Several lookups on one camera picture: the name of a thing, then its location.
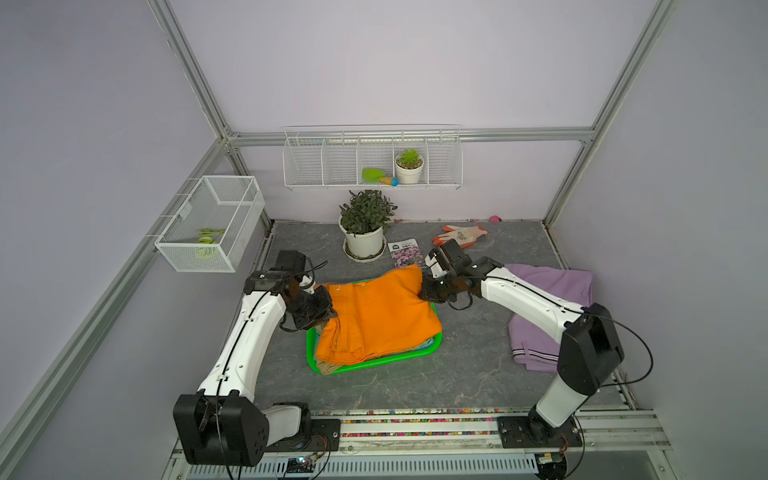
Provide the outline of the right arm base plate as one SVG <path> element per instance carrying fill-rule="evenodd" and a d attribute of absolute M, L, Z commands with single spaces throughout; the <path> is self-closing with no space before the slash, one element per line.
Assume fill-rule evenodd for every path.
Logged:
<path fill-rule="evenodd" d="M 581 429 L 573 416 L 559 427 L 552 427 L 537 416 L 501 416 L 497 418 L 497 427 L 505 449 L 565 450 L 570 447 L 579 448 L 584 444 Z"/>

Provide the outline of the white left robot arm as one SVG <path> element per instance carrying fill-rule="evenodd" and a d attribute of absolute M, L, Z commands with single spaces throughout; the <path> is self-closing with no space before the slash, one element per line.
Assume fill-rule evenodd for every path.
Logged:
<path fill-rule="evenodd" d="M 238 317 L 220 356 L 197 391 L 180 395 L 173 408 L 189 464 L 255 467 L 273 445 L 311 446 L 306 404 L 284 402 L 261 410 L 254 399 L 275 331 L 310 330 L 337 315 L 327 289 L 315 283 L 315 270 L 305 254 L 282 250 L 271 269 L 246 279 Z"/>

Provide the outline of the teal pants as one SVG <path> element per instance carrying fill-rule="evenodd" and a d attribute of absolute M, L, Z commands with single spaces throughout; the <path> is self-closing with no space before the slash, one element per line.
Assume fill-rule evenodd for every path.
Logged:
<path fill-rule="evenodd" d="M 415 351 L 422 351 L 422 350 L 426 350 L 426 349 L 429 349 L 429 348 L 431 348 L 433 344 L 434 344 L 434 338 L 433 338 L 433 337 L 431 337 L 431 338 L 428 338 L 428 339 L 427 339 L 425 342 L 423 342 L 422 344 L 420 344 L 420 345 L 418 345 L 418 346 L 416 346 L 416 347 L 413 347 L 413 348 L 409 349 L 409 352 L 415 352 Z"/>

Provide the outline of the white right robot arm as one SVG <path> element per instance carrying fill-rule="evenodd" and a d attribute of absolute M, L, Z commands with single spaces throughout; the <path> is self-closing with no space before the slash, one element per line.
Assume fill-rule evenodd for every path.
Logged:
<path fill-rule="evenodd" d="M 451 303 L 465 292 L 521 315 L 559 347 L 557 375 L 520 420 L 524 441 L 557 446 L 575 424 L 573 414 L 609 379 L 625 358 L 610 312 L 594 303 L 563 300 L 513 274 L 503 264 L 472 260 L 454 240 L 425 257 L 419 298 Z"/>

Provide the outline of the khaki pants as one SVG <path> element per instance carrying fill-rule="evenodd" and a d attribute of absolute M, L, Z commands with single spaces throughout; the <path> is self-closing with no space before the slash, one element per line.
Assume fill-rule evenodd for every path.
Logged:
<path fill-rule="evenodd" d="M 340 320 L 328 321 L 316 330 L 316 365 L 323 375 L 330 375 L 348 364 L 349 337 Z"/>

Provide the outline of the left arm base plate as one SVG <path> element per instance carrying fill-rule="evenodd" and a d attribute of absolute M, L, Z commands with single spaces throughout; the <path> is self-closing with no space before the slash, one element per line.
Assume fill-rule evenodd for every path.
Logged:
<path fill-rule="evenodd" d="M 266 448 L 267 452 L 336 452 L 341 440 L 341 421 L 312 419 L 309 428 L 301 427 L 294 437 L 279 440 Z"/>

